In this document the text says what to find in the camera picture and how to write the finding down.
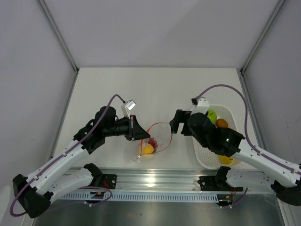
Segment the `red grape bunch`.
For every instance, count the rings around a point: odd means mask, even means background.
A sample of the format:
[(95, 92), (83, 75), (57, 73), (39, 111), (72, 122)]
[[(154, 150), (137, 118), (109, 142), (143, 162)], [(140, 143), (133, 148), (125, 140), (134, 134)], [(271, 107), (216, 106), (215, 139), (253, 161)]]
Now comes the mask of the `red grape bunch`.
[(153, 149), (156, 149), (158, 147), (158, 144), (157, 144), (156, 140), (153, 137), (151, 137), (149, 139), (148, 143), (153, 147)]

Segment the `orange fruit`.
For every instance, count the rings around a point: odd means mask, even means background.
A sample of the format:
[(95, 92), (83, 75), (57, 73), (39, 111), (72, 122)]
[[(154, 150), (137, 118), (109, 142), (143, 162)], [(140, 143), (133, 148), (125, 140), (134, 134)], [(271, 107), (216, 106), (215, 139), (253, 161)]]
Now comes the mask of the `orange fruit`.
[(155, 151), (151, 144), (142, 144), (138, 147), (138, 152), (140, 155), (152, 154)]

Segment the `clear orange zip top bag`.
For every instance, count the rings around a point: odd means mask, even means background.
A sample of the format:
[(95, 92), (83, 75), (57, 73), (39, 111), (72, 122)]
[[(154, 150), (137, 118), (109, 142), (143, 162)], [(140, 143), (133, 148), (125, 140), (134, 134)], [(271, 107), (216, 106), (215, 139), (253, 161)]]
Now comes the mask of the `clear orange zip top bag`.
[(156, 122), (147, 130), (150, 138), (133, 141), (126, 146), (125, 159), (129, 162), (148, 161), (164, 152), (172, 143), (173, 134), (168, 122)]

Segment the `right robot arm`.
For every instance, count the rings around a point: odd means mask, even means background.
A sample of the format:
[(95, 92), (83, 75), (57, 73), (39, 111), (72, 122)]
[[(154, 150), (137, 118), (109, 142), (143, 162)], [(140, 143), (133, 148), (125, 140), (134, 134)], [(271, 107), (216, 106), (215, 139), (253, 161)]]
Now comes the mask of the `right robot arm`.
[(239, 173), (230, 167), (220, 167), (215, 186), (220, 190), (230, 187), (268, 187), (276, 197), (293, 206), (301, 204), (301, 166), (255, 147), (247, 136), (230, 128), (216, 128), (207, 115), (177, 110), (170, 121), (171, 132), (177, 133), (180, 123), (184, 136), (192, 136), (204, 148), (217, 155), (233, 157), (255, 167), (258, 172)]

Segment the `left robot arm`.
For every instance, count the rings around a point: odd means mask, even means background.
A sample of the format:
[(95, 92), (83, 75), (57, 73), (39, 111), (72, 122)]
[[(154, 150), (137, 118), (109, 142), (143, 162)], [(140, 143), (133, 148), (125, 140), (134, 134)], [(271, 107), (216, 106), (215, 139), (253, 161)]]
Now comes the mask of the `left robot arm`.
[(116, 119), (116, 110), (103, 106), (60, 154), (29, 175), (18, 174), (13, 178), (15, 199), (12, 203), (18, 202), (30, 218), (36, 218), (69, 192), (83, 187), (108, 189), (102, 171), (93, 163), (86, 164), (76, 173), (64, 174), (75, 163), (104, 145), (107, 137), (118, 136), (124, 136), (129, 141), (150, 138), (135, 115)]

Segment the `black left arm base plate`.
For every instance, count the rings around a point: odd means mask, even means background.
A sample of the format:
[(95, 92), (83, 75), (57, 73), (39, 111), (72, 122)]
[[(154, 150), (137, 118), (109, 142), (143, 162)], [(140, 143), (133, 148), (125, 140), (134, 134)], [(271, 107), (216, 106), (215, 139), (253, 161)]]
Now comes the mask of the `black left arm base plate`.
[(105, 187), (110, 190), (116, 189), (117, 175), (116, 174), (102, 174), (98, 176), (94, 182), (94, 186)]

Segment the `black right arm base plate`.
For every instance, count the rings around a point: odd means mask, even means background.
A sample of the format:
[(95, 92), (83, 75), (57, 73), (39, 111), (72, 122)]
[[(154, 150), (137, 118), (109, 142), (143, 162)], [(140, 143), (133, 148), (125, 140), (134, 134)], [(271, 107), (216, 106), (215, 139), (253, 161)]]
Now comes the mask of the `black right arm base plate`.
[(217, 176), (200, 176), (198, 184), (201, 191), (242, 192), (244, 190), (242, 187), (230, 186), (225, 179), (220, 179)]

